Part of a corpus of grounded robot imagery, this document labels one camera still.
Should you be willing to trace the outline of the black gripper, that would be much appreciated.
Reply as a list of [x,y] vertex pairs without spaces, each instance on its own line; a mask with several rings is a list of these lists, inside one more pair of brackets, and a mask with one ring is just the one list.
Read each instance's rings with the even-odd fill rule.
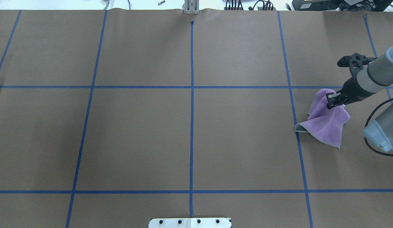
[[345,81],[342,89],[340,89],[336,93],[326,93],[326,107],[328,110],[331,110],[332,108],[335,108],[337,106],[348,105],[354,102],[363,101],[366,98],[372,96],[373,94],[374,93],[368,92],[363,89],[359,85],[357,77],[353,76],[347,81]]

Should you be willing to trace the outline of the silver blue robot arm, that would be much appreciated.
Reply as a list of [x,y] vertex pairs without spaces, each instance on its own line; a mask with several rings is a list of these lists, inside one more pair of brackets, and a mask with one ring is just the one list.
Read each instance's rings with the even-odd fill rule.
[[[393,46],[374,58],[359,53],[343,56],[337,65],[347,67],[351,77],[340,90],[326,94],[328,109],[364,101],[393,85]],[[362,134],[370,150],[393,157],[393,97],[373,108]]]

